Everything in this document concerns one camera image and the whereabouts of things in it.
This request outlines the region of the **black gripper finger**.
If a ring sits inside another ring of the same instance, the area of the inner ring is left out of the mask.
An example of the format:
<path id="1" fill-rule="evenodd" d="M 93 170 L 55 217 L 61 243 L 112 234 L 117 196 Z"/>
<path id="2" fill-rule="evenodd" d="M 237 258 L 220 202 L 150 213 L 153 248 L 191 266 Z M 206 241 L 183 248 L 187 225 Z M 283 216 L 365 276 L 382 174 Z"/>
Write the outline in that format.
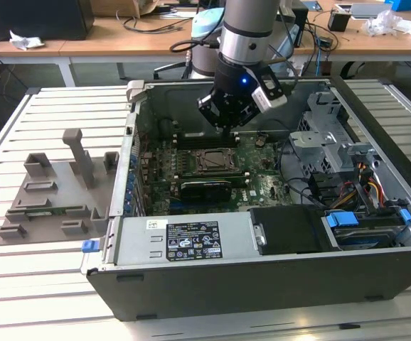
<path id="1" fill-rule="evenodd" d="M 228 118 L 215 105 L 214 94 L 199 98 L 198 110 L 217 132 L 221 132 L 223 138 L 229 136 Z"/>
<path id="2" fill-rule="evenodd" d="M 236 128 L 247 125 L 260 113 L 260 109 L 256 105 L 248 105 L 239 112 L 230 114 L 230 121 L 228 124 L 228 134 Z"/>

